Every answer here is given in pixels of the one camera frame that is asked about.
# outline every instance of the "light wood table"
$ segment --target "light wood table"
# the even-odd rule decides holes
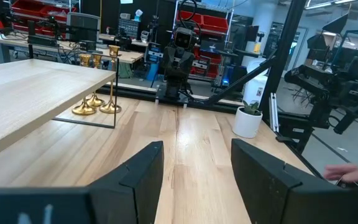
[[[28,47],[29,44],[27,43],[27,39],[26,40],[15,40],[15,39],[19,39],[20,37],[15,37],[15,36],[7,36],[7,39],[2,39],[0,36],[0,61],[1,63],[6,63],[6,62],[10,62],[11,61],[11,57],[9,55],[9,46],[14,46],[14,47]],[[69,42],[65,42],[65,41],[58,41],[58,44],[60,44],[61,47],[63,47],[65,50],[71,50],[70,46],[69,46]],[[46,51],[50,51],[50,52],[57,52],[57,49],[53,49],[50,47],[42,47],[42,46],[38,46],[38,45],[33,45],[34,49],[37,50],[46,50]],[[109,56],[110,51],[108,49],[99,49],[97,48],[96,50],[100,50],[103,52],[103,55],[105,56]],[[119,60],[122,63],[129,63],[129,64],[133,64],[136,61],[140,60],[143,57],[142,53],[138,53],[138,52],[124,52],[124,51],[120,51],[119,52],[120,56],[119,56]]]
[[[108,96],[99,95],[107,100]],[[118,98],[115,129],[49,121],[0,153],[0,187],[68,187],[92,183],[152,141],[163,141],[163,184],[157,224],[251,224],[231,167],[233,114]],[[112,124],[113,116],[59,118]],[[262,123],[243,139],[307,172]]]
[[[109,34],[99,34],[99,39],[100,40],[108,40],[108,41],[114,41],[114,39],[116,38],[116,36],[114,35],[109,35]],[[132,40],[132,44],[139,46],[139,47],[148,47],[149,43],[143,43],[140,40]]]
[[[0,152],[113,78],[36,59],[0,64]]]

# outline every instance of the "desk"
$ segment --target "desk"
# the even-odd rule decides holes
[[[109,34],[99,34],[99,39],[100,40],[108,40],[108,41],[114,41],[114,38],[116,38],[113,35],[109,35]],[[132,40],[132,44],[139,46],[139,47],[147,47],[149,46],[149,43],[143,43],[140,40]]]
[[[122,112],[114,130],[49,121],[3,150],[0,187],[87,185],[151,141],[164,141],[156,224],[251,224],[231,167],[231,139],[238,138],[233,114],[118,100]],[[82,118],[70,110],[58,117],[112,122],[107,114]],[[244,140],[308,171],[275,137],[262,123],[255,139]]]
[[[14,37],[11,35],[7,36],[6,38],[7,39],[18,39],[18,37]],[[69,42],[58,41],[58,43],[64,49],[71,50],[71,48],[69,47]],[[27,40],[5,40],[0,37],[0,60],[1,60],[1,63],[6,63],[6,62],[11,61],[8,46],[28,47],[29,44],[27,43]],[[38,46],[38,45],[34,45],[33,48],[38,49],[38,50],[48,50],[51,52],[57,52],[57,49],[53,49],[53,48],[49,48],[49,47],[42,47],[42,46]],[[109,54],[110,54],[108,49],[97,49],[97,50],[102,51],[103,54],[106,56],[109,56]],[[119,54],[120,54],[120,56],[119,56],[120,62],[129,63],[129,64],[133,64],[143,57],[143,54],[138,53],[138,52],[120,51]]]
[[[0,152],[114,76],[35,59],[0,64]]]

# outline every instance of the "human hand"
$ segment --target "human hand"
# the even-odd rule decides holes
[[[346,183],[358,183],[358,166],[354,164],[328,165],[324,178],[327,180],[340,180],[342,178],[342,181]]]

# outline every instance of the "gold candlestick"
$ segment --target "gold candlestick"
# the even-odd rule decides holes
[[[90,66],[90,55],[80,54],[81,66],[89,67]],[[77,115],[91,115],[96,113],[96,109],[90,107],[90,105],[86,102],[86,97],[83,98],[82,104],[80,106],[76,106],[72,109],[72,112]]]
[[[114,45],[109,45],[110,49],[110,56],[113,57],[111,60],[112,63],[112,70],[114,71],[116,69],[116,59],[114,57],[118,57],[119,47]],[[114,80],[111,80],[111,87],[110,87],[110,100],[109,102],[100,107],[100,111],[103,113],[109,113],[113,114],[115,112],[120,113],[122,111],[122,108],[117,105],[117,111],[116,111],[116,105],[114,104],[114,100],[112,98],[112,86],[113,86]]]
[[[94,67],[95,69],[99,68],[99,65],[101,63],[101,59],[102,56],[101,55],[94,55],[93,57],[93,61],[94,61]],[[102,99],[99,99],[96,92],[93,92],[92,97],[89,99],[86,99],[86,102],[88,103],[88,105],[90,105],[91,107],[99,107],[101,105],[104,105],[105,102]]]

